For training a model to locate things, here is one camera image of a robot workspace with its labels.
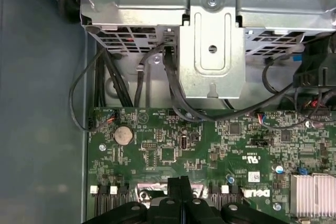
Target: heatsink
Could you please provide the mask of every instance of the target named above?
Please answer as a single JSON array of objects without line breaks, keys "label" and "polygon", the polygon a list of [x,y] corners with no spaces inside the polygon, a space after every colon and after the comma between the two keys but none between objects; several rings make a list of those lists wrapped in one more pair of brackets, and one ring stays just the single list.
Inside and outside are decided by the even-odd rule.
[{"label": "heatsink", "polygon": [[336,178],[330,175],[292,175],[290,213],[296,217],[335,217]]}]

